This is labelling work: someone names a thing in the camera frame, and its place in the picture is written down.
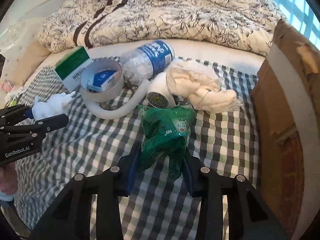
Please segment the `person left hand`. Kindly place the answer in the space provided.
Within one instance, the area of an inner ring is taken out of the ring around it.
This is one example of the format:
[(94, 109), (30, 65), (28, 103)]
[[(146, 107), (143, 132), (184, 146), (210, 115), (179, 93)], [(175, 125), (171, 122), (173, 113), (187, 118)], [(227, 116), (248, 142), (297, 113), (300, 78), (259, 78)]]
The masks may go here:
[(18, 180), (17, 172), (15, 170), (15, 163), (10, 163), (5, 167), (1, 167), (0, 181), (2, 193), (6, 195), (13, 195), (17, 192)]

